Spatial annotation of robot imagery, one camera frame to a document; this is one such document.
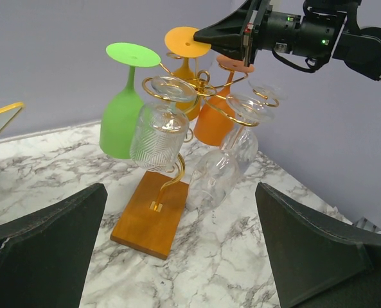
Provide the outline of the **orange plastic wine glass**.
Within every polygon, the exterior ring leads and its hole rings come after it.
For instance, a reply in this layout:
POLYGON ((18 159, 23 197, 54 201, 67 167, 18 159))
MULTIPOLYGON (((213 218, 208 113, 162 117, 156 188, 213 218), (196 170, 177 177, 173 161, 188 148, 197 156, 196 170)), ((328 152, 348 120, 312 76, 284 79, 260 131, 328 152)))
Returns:
POLYGON ((231 85, 242 81, 253 73, 253 64, 246 67, 243 61, 233 60, 224 55, 217 56, 219 66, 229 71, 226 83, 220 87, 216 96, 210 97, 202 107, 197 119, 194 134, 196 138, 209 146, 220 146, 225 136, 233 129, 234 122, 226 115, 219 112, 217 107, 227 115, 235 117, 235 112, 227 105, 226 96, 231 92, 231 85))

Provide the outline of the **clear wine glass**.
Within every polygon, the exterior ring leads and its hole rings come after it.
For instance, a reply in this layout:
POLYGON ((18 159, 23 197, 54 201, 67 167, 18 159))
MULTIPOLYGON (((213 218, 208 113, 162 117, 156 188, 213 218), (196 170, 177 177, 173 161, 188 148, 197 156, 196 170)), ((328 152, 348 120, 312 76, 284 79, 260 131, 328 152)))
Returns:
MULTIPOLYGON (((279 102, 286 100, 285 91, 279 86, 269 85, 257 80, 249 81, 253 92, 259 97, 262 103, 268 107, 277 108, 279 102)), ((238 140, 238 149, 236 150, 236 160, 239 164, 240 174, 244 174, 250 165, 254 162, 258 152, 258 140, 252 128, 244 128, 238 140)))
POLYGON ((175 164, 190 125, 177 104, 192 106, 197 93, 189 83, 174 76, 155 76, 150 85, 155 100, 141 107, 130 158, 147 171, 163 172, 175 164))
POLYGON ((228 197, 258 151, 251 128, 274 119, 263 98, 229 94, 226 103, 241 123, 219 148, 207 152, 196 164, 186 201, 191 210, 215 209, 228 197))

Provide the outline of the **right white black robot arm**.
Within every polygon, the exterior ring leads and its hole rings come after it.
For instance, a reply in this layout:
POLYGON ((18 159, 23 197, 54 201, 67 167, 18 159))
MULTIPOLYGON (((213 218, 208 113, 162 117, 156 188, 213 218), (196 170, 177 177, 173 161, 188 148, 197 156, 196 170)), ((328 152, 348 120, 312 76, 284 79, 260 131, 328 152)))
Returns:
POLYGON ((259 50, 283 64, 315 73, 331 59, 381 81, 381 28, 360 28, 360 1, 304 1, 303 14, 277 12, 270 1, 245 1, 231 15, 195 32, 196 42, 246 67, 259 50))

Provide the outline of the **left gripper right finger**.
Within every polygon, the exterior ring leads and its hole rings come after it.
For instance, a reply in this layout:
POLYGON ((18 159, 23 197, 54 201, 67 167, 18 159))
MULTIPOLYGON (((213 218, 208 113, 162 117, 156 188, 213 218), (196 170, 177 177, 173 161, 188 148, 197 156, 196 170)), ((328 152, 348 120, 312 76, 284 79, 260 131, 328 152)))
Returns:
POLYGON ((381 307, 381 234, 263 182, 255 196, 281 307, 381 307))

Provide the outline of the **green plastic wine glass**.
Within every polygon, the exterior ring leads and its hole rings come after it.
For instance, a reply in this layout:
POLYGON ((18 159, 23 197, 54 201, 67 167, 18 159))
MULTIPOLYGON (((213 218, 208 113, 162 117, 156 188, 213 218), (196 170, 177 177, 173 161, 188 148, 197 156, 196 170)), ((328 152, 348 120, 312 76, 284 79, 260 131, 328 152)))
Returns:
POLYGON ((115 42, 106 47, 107 55, 128 66, 124 89, 106 106, 100 125, 100 148, 113 158, 129 159, 137 117, 143 100, 134 87, 136 68, 158 66, 161 57, 153 50, 129 42, 115 42))

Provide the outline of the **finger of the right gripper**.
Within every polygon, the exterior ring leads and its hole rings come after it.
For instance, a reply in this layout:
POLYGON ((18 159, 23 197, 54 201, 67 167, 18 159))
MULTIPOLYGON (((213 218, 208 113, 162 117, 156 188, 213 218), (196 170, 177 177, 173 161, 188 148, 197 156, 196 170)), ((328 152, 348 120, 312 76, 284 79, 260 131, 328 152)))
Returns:
POLYGON ((212 44, 211 49, 233 60, 242 61, 244 59, 244 47, 241 46, 226 47, 212 44))
POLYGON ((244 3, 221 21, 198 30, 193 35, 195 42, 211 44, 212 47, 238 47, 242 41, 242 28, 245 25, 251 1, 244 3))

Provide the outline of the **yellow-orange plastic wine glass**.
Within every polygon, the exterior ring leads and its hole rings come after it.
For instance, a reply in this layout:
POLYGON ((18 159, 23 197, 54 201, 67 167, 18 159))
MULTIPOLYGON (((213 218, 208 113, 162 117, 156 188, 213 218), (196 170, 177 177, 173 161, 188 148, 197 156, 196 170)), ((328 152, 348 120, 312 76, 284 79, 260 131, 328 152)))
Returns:
POLYGON ((193 36, 197 31, 197 28, 190 26, 172 28, 165 35, 164 43, 168 49, 167 56, 182 60, 182 65, 172 74, 194 85, 196 90, 201 90, 206 82, 196 75, 199 71, 197 60, 208 53, 211 45, 194 41, 193 36))

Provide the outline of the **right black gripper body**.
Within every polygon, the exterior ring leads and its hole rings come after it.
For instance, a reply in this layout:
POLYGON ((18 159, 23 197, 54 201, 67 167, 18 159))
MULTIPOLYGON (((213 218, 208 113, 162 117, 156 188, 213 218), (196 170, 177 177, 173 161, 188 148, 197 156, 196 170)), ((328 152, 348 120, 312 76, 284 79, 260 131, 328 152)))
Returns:
POLYGON ((242 22, 242 61, 254 63, 258 50, 290 53, 300 29, 301 16, 275 12, 269 1, 245 1, 242 22))

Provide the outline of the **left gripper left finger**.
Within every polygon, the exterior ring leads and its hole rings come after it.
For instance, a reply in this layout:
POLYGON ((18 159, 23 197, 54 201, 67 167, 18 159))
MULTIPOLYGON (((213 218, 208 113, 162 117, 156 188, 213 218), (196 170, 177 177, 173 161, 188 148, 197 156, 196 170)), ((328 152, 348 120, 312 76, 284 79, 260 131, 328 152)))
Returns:
POLYGON ((0 307, 78 307, 106 201, 96 183, 0 225, 0 307))

